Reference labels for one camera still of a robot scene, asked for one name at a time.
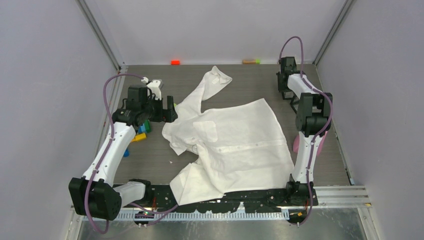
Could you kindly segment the white shirt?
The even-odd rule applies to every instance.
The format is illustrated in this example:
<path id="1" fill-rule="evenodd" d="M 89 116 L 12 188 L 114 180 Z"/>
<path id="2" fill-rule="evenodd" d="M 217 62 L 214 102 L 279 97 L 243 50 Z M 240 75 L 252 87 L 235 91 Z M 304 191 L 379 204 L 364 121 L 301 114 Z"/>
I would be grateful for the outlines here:
<path id="1" fill-rule="evenodd" d="M 180 206 L 220 199 L 226 193 L 280 189 L 294 163 L 278 119 L 265 99 L 227 108 L 201 110 L 232 78 L 216 66 L 175 110 L 163 137 L 178 155 L 198 156 L 170 182 Z"/>

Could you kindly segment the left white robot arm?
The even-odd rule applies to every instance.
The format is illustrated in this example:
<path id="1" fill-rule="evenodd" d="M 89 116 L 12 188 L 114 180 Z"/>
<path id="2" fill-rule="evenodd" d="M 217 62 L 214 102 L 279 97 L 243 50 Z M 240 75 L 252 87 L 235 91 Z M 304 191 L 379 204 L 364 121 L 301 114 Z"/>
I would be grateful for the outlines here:
<path id="1" fill-rule="evenodd" d="M 114 186 L 117 169 L 139 127 L 146 121 L 172 123 L 177 118 L 174 98 L 166 97 L 166 107 L 159 87 L 131 85 L 122 106 L 111 115 L 111 126 L 99 153 L 82 177 L 70 180 L 68 189 L 78 215 L 114 220 L 122 207 L 132 202 L 148 207 L 153 193 L 146 182 L 129 181 Z"/>

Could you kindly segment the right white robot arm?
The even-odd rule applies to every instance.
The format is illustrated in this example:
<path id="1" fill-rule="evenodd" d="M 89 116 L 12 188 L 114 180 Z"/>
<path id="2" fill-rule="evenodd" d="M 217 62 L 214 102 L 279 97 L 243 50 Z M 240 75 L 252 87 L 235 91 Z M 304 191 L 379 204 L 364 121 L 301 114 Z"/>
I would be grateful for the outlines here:
<path id="1" fill-rule="evenodd" d="M 297 68 L 293 56 L 279 59 L 277 86 L 284 100 L 290 101 L 295 112 L 298 135 L 293 144 L 297 153 L 294 169 L 286 184 L 285 198 L 291 205 L 314 199 L 313 172 L 320 145 L 331 127 L 332 102 L 330 93 L 318 90 Z"/>

